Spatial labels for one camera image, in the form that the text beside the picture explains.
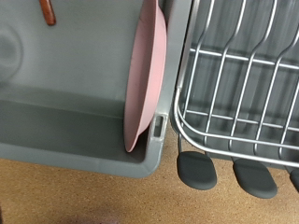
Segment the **countertop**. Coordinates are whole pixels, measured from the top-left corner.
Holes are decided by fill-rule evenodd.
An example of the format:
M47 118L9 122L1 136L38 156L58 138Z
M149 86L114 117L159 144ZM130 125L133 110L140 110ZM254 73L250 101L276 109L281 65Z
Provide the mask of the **countertop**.
M4 224L298 223L299 194L286 171L270 169L278 195L262 200L238 186L230 161L214 160L218 184L200 191L179 180L177 155L168 126L161 165L142 179L0 160Z

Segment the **gray plastic tray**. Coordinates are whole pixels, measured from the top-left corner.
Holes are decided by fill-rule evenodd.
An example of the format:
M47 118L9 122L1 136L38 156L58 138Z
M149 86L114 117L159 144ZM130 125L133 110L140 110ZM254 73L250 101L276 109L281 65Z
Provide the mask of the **gray plastic tray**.
M160 162L191 0L162 1L168 29L156 115L133 153L122 121L140 0L0 2L0 157L142 177Z

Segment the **metal wire rack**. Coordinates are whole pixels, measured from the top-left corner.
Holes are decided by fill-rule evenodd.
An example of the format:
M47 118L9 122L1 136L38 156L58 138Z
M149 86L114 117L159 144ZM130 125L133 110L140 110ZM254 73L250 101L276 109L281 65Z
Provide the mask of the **metal wire rack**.
M297 65L298 62L296 59L284 60L286 55L294 49L298 42L299 21L292 40L287 41L288 43L285 44L277 56L258 57L258 52L263 50L263 46L268 41L269 36L273 34L275 19L279 11L279 1L271 0L270 2L271 4L268 4L268 6L271 7L268 7L268 11L265 12L267 17L265 28L262 31L262 37L249 52L243 51L243 53L237 54L231 49L244 23L245 10L249 0L241 1L236 16L237 20L232 23L234 24L234 29L230 33L224 47L221 49L204 49L203 47L205 39L208 36L207 33L209 32L211 21L213 20L215 5L218 4L215 0L209 1L205 25L194 46L193 37L194 30L196 30L200 1L193 1L189 30L187 32L185 49L178 74L178 84L174 102L174 119L179 130L179 141L181 137L183 137L189 143L205 152L299 168L298 162L284 160L282 157L284 150L293 152L299 150L299 146L295 140L286 141L287 136L291 136L292 139L299 139L299 127L295 125L297 124L296 122L292 122L293 119L297 119L296 112L294 111L299 92L299 64ZM193 95L195 95L194 90L198 88L196 84L201 80L202 70L205 69L203 68L203 63L200 62L201 60L206 62L206 60L203 60L204 57L207 57L210 61L214 60L213 66L217 67L215 74L208 75L213 76L215 81L212 82L210 86L211 97L206 99L205 108L202 106L191 106L191 100L194 97ZM238 77L240 79L237 81L237 91L235 91L234 96L235 104L230 106L229 113L219 113L220 110L216 109L217 100L225 94L225 92L220 91L220 85L225 86L225 83L222 83L225 80L223 76L228 76L225 74L227 73L225 72L225 66L231 63L238 63L242 66L242 69L239 70L242 76L240 76L241 78ZM254 73L254 66L261 66L262 69L263 66L266 67L263 70L268 71L269 78L267 79L267 85L263 87L263 97L261 96L263 103L261 104L258 115L255 114L251 116L250 113L248 113L248 115L244 117L241 116L241 111L242 106L244 106L244 103L248 100L246 95L247 90L248 88L252 88L252 83L249 84L249 79L252 78L252 73ZM277 95L274 93L274 88L280 81L278 76L281 71L286 74L295 74L295 82L292 83L293 87L290 87L291 93L285 96L289 97L289 99L283 100L288 101L288 103L282 104L284 108L281 108L281 111L284 112L280 113L281 116L278 121L275 118L270 118L269 102L275 100L273 97ZM200 122L200 124L195 124L195 120L199 120L198 122ZM220 125L214 125L214 127L212 127L213 125L211 125L211 123L213 120L226 122L225 131L217 130L218 126L221 128ZM254 131L250 131L250 134L244 135L244 129L243 131L237 130L237 126L240 124L250 125ZM263 133L265 128L276 132L276 134L274 134L275 137L268 137L269 134L265 137ZM208 140L210 140L210 142L221 140L225 142L225 146L223 143L220 145L209 144ZM238 143L239 146L240 144L250 146L251 153L233 149L233 144L235 143ZM265 151L271 150L271 153L275 153L277 156L272 158L266 157L266 152L260 156L260 148Z

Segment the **pink plate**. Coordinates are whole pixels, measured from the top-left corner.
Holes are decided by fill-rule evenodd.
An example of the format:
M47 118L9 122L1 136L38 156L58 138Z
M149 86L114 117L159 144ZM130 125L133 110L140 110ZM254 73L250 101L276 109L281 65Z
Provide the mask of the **pink plate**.
M132 151L150 125L160 95L166 56L166 26L158 0L144 0L131 59L124 109L124 143Z

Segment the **wooden handle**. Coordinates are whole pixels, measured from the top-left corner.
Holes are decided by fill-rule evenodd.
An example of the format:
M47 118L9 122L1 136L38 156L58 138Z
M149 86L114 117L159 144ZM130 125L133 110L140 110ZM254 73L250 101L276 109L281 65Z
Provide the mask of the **wooden handle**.
M39 0L47 25L55 25L56 18L50 0Z

